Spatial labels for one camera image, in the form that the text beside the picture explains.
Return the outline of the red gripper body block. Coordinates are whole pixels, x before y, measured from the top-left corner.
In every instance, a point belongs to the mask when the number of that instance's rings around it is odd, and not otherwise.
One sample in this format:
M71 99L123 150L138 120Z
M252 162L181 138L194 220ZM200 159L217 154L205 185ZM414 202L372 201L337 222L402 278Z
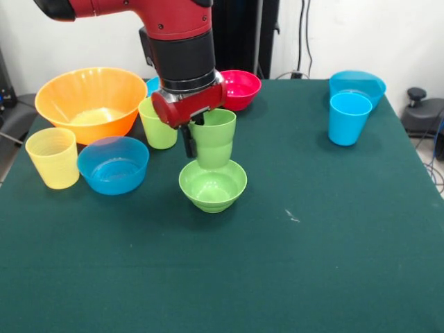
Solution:
M227 85L222 82L192 94L170 94L161 89L151 95L151 100L160 120L177 128L197 114L222 106L226 97Z

